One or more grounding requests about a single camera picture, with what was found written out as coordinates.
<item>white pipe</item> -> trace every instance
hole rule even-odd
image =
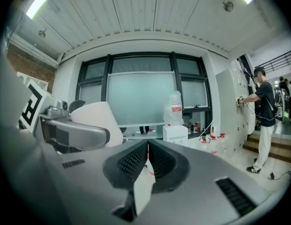
[[[10,43],[17,46],[21,50],[25,51],[26,53],[30,54],[31,56],[38,58],[39,60],[43,61],[44,63],[52,66],[58,67],[59,61],[53,59],[49,55],[45,54],[43,51],[39,50],[38,48],[34,47],[32,44],[18,36],[17,34],[13,34],[10,40]]]

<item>black cap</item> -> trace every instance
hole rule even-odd
[[[263,72],[265,74],[263,67],[256,67],[254,69],[254,77],[258,77],[258,72]]]

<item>brick wall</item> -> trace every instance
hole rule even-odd
[[[52,93],[56,69],[30,56],[19,48],[9,45],[8,60],[16,72],[48,82],[47,90]]]

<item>ceiling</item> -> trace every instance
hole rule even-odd
[[[23,16],[16,34],[57,59],[96,39],[134,31],[176,33],[230,53],[257,32],[272,29],[255,0],[248,5],[232,0],[230,13],[223,9],[225,1],[47,0],[33,19]]]

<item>white wall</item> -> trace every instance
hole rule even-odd
[[[257,67],[262,63],[265,63],[284,53],[287,53],[290,50],[291,32],[286,32],[255,51],[254,56],[251,57],[252,66]]]
[[[62,63],[56,73],[53,95],[67,101],[75,100],[76,85],[82,61],[128,52],[176,52],[195,57],[202,57],[206,66],[207,76],[212,96],[213,119],[216,134],[220,129],[220,100],[215,75],[231,66],[229,60],[214,52],[190,44],[160,41],[160,40],[132,40],[103,45],[82,52]]]

